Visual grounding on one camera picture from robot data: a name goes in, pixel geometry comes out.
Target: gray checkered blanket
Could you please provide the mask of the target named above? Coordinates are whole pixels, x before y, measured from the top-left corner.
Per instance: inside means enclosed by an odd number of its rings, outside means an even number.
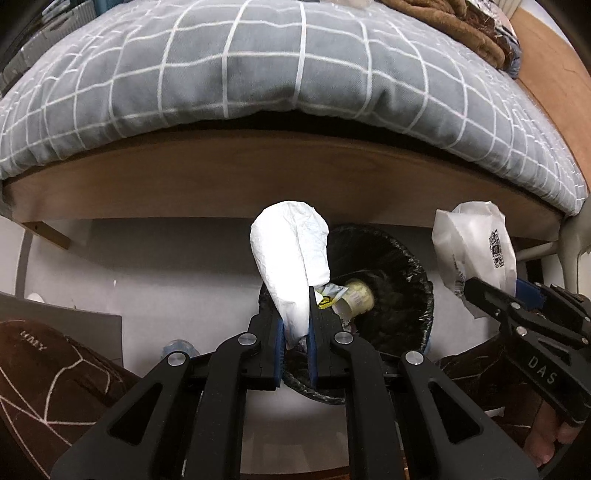
[[[0,178],[160,128],[292,109],[419,138],[569,215],[586,197],[562,137],[515,82],[376,2],[119,5],[55,45],[1,100]]]

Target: blue gripper pad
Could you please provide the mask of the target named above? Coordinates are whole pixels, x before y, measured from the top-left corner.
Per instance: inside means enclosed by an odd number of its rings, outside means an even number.
[[[519,278],[517,279],[515,298],[525,303],[525,308],[528,310],[541,310],[546,300],[538,287]]]
[[[281,377],[283,376],[283,357],[285,355],[285,330],[283,327],[283,320],[277,320],[277,333],[275,334],[275,386],[281,385]]]
[[[306,337],[306,347],[308,350],[308,373],[310,376],[310,384],[312,388],[316,388],[316,383],[318,381],[318,357],[316,351],[316,337],[314,335],[312,315],[310,315],[310,333]]]

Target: human hand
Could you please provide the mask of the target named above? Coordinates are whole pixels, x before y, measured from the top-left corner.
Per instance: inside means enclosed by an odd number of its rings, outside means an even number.
[[[523,449],[539,468],[552,460],[556,450],[554,442],[569,445],[580,431],[581,427],[571,427],[563,423],[554,409],[543,402]]]

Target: trash can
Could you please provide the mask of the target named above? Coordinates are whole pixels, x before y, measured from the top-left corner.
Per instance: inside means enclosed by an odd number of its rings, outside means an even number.
[[[353,320],[354,335],[391,355],[424,352],[433,324],[433,285],[416,257],[383,230],[354,224],[330,230],[327,255],[331,282],[361,280],[374,294],[374,308]],[[259,302],[265,301],[272,300],[263,285]],[[311,387],[307,355],[300,346],[285,352],[283,381],[313,400],[345,403],[343,391]]]

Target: white tissue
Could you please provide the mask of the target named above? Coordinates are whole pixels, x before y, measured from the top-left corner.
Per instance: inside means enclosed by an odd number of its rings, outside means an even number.
[[[330,280],[328,233],[324,219],[303,202],[271,205],[251,226],[252,254],[283,318],[287,348],[308,335],[308,287],[320,287]]]

